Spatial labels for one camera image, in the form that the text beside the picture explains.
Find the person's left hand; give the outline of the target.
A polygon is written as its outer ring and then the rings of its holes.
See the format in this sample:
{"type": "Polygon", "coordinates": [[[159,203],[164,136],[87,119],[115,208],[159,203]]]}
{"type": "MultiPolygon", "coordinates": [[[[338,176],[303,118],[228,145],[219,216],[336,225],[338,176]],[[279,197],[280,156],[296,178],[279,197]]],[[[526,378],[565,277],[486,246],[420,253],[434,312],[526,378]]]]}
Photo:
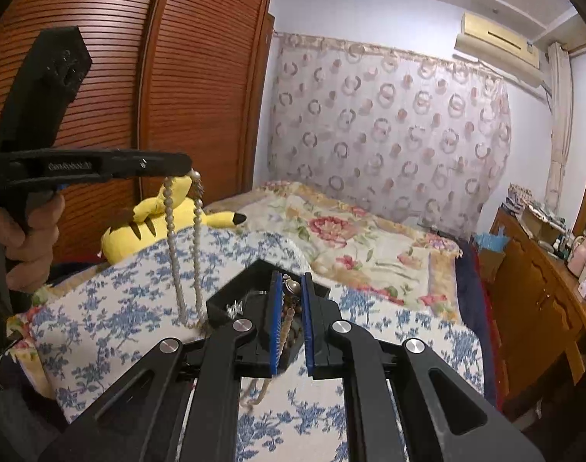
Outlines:
{"type": "Polygon", "coordinates": [[[7,258],[17,262],[6,275],[10,290],[32,294],[47,281],[64,208],[64,196],[55,194],[30,213],[26,233],[0,208],[0,243],[7,258]]]}

